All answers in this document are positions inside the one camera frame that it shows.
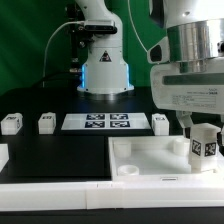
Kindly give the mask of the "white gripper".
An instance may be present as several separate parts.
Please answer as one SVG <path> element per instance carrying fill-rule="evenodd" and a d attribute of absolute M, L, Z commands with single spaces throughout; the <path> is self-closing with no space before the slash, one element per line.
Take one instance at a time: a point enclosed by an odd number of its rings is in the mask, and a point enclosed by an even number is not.
<path fill-rule="evenodd" d="M 173 64 L 151 69 L 151 90 L 159 109 L 176 110 L 185 138 L 190 137 L 191 112 L 224 114 L 224 71 L 217 66 L 203 73 L 181 74 Z M 218 145 L 224 147 L 224 126 L 217 133 Z"/>

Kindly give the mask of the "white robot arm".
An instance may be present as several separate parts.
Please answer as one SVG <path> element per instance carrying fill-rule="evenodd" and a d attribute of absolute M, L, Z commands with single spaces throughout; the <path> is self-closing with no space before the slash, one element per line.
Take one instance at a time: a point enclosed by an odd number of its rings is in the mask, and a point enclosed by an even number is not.
<path fill-rule="evenodd" d="M 77 24 L 89 47 L 81 68 L 82 95 L 113 99 L 134 90 L 123 59 L 123 26 L 104 0 L 75 0 L 84 14 Z M 224 145 L 224 0 L 149 0 L 149 17 L 166 31 L 147 51 L 152 97 L 176 112 L 184 134 L 193 133 L 193 112 L 219 114 Z"/>

